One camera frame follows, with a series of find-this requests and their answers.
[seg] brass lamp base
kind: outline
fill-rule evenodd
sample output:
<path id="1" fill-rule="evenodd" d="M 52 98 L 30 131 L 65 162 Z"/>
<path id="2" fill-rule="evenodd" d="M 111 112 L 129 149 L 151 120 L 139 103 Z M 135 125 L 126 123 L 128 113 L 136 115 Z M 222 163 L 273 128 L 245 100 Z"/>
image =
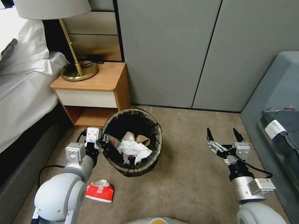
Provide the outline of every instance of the brass lamp base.
<path id="1" fill-rule="evenodd" d="M 80 61 L 80 65 L 82 75 L 80 75 L 75 65 L 69 65 L 60 71 L 61 77 L 67 81 L 81 81 L 94 76 L 99 71 L 98 65 L 91 61 Z"/>

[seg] gray wardrobe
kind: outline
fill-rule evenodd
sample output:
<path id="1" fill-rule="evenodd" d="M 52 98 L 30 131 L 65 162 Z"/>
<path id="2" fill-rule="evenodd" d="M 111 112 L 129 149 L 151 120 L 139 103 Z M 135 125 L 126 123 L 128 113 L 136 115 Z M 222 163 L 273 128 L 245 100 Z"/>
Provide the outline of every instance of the gray wardrobe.
<path id="1" fill-rule="evenodd" d="M 281 51 L 297 0 L 120 0 L 132 103 L 240 112 Z"/>

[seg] bed frame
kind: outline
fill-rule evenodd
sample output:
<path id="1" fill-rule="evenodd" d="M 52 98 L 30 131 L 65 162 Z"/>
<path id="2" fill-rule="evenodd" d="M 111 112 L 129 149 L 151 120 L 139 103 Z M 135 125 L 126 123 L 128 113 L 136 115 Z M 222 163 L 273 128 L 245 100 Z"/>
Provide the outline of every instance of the bed frame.
<path id="1" fill-rule="evenodd" d="M 6 161 L 0 166 L 0 223 L 13 222 L 57 140 L 70 126 L 69 118 L 58 104 L 0 153 L 1 161 Z"/>

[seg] crumpled white paper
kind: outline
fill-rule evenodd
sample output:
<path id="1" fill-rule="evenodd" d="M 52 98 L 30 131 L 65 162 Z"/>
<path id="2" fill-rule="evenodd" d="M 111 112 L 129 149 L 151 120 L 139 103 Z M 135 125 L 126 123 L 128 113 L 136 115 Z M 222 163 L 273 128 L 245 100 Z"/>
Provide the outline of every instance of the crumpled white paper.
<path id="1" fill-rule="evenodd" d="M 142 143 L 131 141 L 122 141 L 117 147 L 117 150 L 119 153 L 123 153 L 124 164 L 130 163 L 128 160 L 129 155 L 135 156 L 135 165 L 152 153 L 152 151 Z"/>

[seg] orange circle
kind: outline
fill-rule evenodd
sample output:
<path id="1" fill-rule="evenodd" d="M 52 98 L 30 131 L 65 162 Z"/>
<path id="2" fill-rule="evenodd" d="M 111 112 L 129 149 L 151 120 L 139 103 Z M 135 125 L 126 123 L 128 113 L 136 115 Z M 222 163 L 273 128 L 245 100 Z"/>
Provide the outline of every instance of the orange circle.
<path id="1" fill-rule="evenodd" d="M 156 220 L 156 221 L 152 222 L 152 224 L 165 224 L 165 222 L 163 222 L 161 220 Z"/>

